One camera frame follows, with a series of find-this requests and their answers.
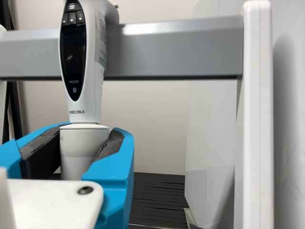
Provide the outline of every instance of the beige wall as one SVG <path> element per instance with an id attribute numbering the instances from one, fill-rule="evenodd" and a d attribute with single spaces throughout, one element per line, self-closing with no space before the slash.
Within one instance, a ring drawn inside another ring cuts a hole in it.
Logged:
<path id="1" fill-rule="evenodd" d="M 117 0 L 121 23 L 192 17 L 196 0 Z M 17 29 L 58 28 L 63 0 L 13 0 Z M 28 132 L 69 119 L 62 82 L 23 84 Z M 183 174 L 188 82 L 104 82 L 102 124 L 135 138 L 135 171 Z"/>

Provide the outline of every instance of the white plastic panel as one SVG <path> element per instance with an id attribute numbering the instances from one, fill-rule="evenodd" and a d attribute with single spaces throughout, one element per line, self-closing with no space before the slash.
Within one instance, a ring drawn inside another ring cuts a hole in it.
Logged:
<path id="1" fill-rule="evenodd" d="M 93 192 L 79 195 L 84 186 Z M 8 187 L 17 229 L 92 229 L 103 202 L 102 187 L 90 181 L 8 179 Z"/>
<path id="2" fill-rule="evenodd" d="M 244 5 L 243 229 L 274 228 L 271 6 Z"/>

